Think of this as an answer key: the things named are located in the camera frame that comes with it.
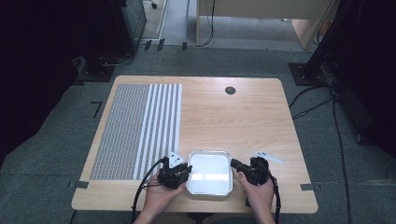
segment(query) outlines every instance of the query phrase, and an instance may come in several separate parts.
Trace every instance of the wooden table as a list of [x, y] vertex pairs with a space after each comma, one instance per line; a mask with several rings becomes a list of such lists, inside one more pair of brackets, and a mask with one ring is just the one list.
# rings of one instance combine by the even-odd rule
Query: wooden table
[[[72, 206], [76, 210], [131, 211], [140, 180], [90, 180], [110, 107], [120, 84], [182, 84], [179, 156], [188, 160], [195, 149], [226, 151], [232, 158], [249, 164], [254, 150], [276, 156], [286, 164], [269, 161], [277, 177], [282, 213], [315, 213], [318, 210], [304, 157], [294, 129], [281, 82], [276, 78], [241, 77], [117, 77], [106, 103]], [[235, 94], [225, 88], [234, 87]], [[168, 212], [248, 213], [246, 195], [237, 176], [225, 201], [194, 200], [186, 191], [166, 208]], [[143, 208], [144, 191], [137, 210]]]
[[[308, 49], [335, 2], [336, 0], [216, 0], [214, 16], [293, 19], [291, 24], [294, 31], [303, 49]], [[213, 0], [197, 0], [197, 45], [200, 44], [200, 17], [211, 16], [212, 5]]]

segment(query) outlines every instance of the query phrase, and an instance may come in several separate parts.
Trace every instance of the person's right hand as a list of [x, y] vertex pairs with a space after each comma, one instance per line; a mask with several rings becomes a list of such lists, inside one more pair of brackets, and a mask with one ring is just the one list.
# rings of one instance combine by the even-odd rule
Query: person's right hand
[[248, 183], [243, 172], [238, 172], [239, 181], [247, 194], [250, 207], [254, 211], [258, 223], [275, 223], [271, 214], [271, 206], [274, 199], [274, 184], [271, 179], [260, 186]]

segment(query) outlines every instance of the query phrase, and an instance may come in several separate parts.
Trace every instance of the clear plastic container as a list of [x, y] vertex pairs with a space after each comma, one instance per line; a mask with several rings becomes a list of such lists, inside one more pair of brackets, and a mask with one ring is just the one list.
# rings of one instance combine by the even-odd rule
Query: clear plastic container
[[233, 190], [231, 157], [224, 151], [195, 150], [189, 156], [192, 165], [187, 190], [202, 199], [225, 198]]

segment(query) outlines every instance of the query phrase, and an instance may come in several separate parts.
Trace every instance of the hand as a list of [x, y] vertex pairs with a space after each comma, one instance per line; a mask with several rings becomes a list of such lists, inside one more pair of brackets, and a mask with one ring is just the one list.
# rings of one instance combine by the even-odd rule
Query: hand
[[239, 181], [247, 194], [250, 207], [253, 209], [258, 223], [275, 223], [271, 214], [272, 201], [274, 199], [274, 184], [271, 179], [260, 186], [248, 183], [243, 172], [238, 172]]
[[[148, 186], [158, 184], [157, 176], [158, 174], [149, 180]], [[186, 183], [181, 184], [177, 189], [168, 189], [164, 186], [147, 187], [145, 205], [134, 223], [151, 223], [185, 188]]]

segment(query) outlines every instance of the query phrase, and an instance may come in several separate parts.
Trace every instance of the desk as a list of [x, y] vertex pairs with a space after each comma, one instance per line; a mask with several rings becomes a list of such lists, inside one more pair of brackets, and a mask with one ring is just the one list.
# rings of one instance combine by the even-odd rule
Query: desk
[[[131, 211], [140, 180], [92, 180], [90, 175], [104, 128], [109, 120], [120, 84], [181, 84], [178, 155], [188, 159], [195, 149], [226, 151], [232, 158], [249, 164], [253, 150], [264, 151], [286, 162], [269, 161], [277, 177], [282, 213], [315, 213], [318, 210], [304, 157], [294, 129], [282, 84], [275, 78], [241, 77], [117, 77], [99, 123], [80, 181], [87, 189], [76, 189], [72, 206], [76, 210]], [[226, 87], [235, 94], [227, 94]], [[199, 201], [186, 191], [167, 207], [167, 212], [249, 213], [246, 195], [233, 176], [233, 191], [225, 202]], [[145, 193], [137, 210], [143, 208]]]
[[[216, 17], [293, 19], [291, 24], [303, 49], [332, 10], [335, 0], [216, 0]], [[197, 0], [196, 42], [199, 45], [200, 16], [212, 15], [213, 0]]]

